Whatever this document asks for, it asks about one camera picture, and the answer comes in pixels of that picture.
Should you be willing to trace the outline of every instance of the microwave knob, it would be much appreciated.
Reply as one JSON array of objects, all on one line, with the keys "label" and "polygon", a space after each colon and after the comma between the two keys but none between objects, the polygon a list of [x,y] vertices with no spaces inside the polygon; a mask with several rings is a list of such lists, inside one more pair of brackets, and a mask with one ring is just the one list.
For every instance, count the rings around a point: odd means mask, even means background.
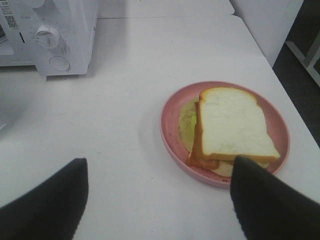
[{"label": "microwave knob", "polygon": [[35,33],[35,42],[45,49],[56,48],[59,40],[59,31],[50,25],[41,25]]},{"label": "microwave knob", "polygon": [[70,68],[70,62],[63,56],[53,56],[50,58],[49,63],[57,71],[67,71]]},{"label": "microwave knob", "polygon": [[37,9],[40,8],[43,4],[45,4],[46,0],[22,0],[25,5],[30,8]]}]

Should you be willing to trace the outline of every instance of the label sticker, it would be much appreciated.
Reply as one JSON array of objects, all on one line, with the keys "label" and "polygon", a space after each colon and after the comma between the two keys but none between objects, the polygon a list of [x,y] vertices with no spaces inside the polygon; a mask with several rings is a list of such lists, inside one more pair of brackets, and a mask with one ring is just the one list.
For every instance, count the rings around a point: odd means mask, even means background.
[{"label": "label sticker", "polygon": [[4,15],[6,22],[11,30],[18,30],[18,24],[6,0],[0,0],[0,9]]}]

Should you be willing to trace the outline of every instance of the qr code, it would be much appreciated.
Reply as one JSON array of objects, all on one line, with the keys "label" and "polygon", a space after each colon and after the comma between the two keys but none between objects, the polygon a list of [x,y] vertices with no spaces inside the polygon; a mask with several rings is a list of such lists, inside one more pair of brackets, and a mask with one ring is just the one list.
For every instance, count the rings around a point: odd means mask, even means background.
[{"label": "qr code", "polygon": [[6,19],[6,22],[8,23],[9,25],[9,28],[17,28],[18,27],[18,24],[14,18],[14,16],[4,16],[5,19]]}]

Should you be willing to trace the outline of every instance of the white wall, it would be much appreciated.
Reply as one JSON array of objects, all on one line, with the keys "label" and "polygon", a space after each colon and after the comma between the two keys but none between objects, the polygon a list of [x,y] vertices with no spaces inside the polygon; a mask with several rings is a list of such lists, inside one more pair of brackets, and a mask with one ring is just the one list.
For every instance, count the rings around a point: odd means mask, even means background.
[{"label": "white wall", "polygon": [[294,23],[303,0],[230,0],[271,66]]}]

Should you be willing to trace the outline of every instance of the microwave dial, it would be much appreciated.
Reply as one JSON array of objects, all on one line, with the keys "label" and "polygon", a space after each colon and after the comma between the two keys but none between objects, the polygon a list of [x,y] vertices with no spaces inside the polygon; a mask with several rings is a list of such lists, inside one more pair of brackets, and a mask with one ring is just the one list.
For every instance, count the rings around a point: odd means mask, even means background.
[{"label": "microwave dial", "polygon": [[55,49],[60,41],[60,33],[50,25],[41,25],[35,33],[35,41],[45,49]]},{"label": "microwave dial", "polygon": [[53,56],[49,60],[50,66],[57,71],[67,71],[70,69],[70,62],[63,56]]}]

